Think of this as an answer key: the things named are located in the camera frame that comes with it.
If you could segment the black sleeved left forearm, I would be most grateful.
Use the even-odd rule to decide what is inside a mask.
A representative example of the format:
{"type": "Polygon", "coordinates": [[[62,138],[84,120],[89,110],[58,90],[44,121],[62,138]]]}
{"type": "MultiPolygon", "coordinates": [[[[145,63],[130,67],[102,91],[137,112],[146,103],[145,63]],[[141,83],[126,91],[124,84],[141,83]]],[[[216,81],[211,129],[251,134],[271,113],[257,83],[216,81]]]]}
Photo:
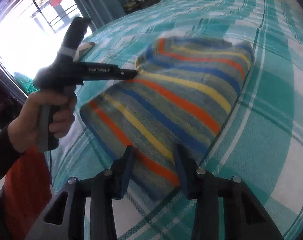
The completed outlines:
{"type": "Polygon", "coordinates": [[[8,126],[0,131],[0,180],[25,151],[14,139],[8,132],[8,126]]]}

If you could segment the person's left hand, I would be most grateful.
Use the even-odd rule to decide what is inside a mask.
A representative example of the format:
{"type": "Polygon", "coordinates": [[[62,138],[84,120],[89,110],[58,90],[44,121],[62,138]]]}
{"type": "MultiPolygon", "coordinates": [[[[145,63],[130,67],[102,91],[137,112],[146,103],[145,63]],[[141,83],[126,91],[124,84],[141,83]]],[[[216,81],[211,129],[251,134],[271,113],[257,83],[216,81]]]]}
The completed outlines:
{"type": "Polygon", "coordinates": [[[8,136],[13,148],[17,152],[23,153],[30,146],[36,145],[40,127],[40,109],[44,105],[62,107],[53,115],[49,131],[57,139],[66,136],[75,120],[76,104],[77,97],[75,93],[65,96],[53,90],[44,89],[30,94],[19,116],[8,125],[8,136]]]}

